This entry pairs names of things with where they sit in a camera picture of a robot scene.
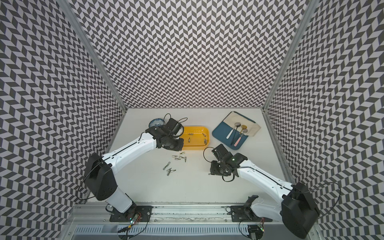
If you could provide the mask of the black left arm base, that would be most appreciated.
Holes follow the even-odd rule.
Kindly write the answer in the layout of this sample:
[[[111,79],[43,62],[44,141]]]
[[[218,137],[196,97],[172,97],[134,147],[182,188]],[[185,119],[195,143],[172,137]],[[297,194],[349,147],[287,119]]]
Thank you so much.
[[[110,222],[133,223],[133,220],[147,223],[151,219],[153,206],[131,206],[125,213],[118,212],[113,208]]]

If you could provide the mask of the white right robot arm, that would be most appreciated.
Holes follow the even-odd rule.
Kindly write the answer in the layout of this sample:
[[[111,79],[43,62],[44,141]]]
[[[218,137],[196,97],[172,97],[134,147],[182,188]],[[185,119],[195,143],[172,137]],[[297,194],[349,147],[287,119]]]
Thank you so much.
[[[212,149],[210,174],[222,178],[241,178],[260,187],[272,200],[252,195],[243,205],[243,221],[268,219],[281,222],[296,237],[305,239],[321,212],[309,188],[281,180],[256,166],[246,156],[233,155],[224,145]]]

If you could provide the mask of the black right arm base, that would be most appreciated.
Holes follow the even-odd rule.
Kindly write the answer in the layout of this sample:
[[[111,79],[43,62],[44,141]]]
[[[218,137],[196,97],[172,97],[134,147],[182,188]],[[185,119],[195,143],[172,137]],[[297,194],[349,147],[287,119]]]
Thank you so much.
[[[254,200],[257,200],[259,196],[252,195],[248,197],[248,200],[241,206],[229,206],[226,207],[228,215],[231,216],[232,222],[261,222],[262,218],[258,217],[252,210],[251,204]]]

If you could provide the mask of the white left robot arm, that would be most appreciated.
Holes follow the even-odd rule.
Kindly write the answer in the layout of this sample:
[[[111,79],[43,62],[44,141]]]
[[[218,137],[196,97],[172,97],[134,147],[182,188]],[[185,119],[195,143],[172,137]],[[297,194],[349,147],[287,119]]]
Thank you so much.
[[[141,155],[154,149],[179,152],[184,146],[181,121],[170,118],[161,126],[152,126],[123,147],[104,154],[91,154],[86,164],[84,183],[94,197],[105,201],[114,210],[126,214],[136,207],[134,201],[117,184],[116,175]]]

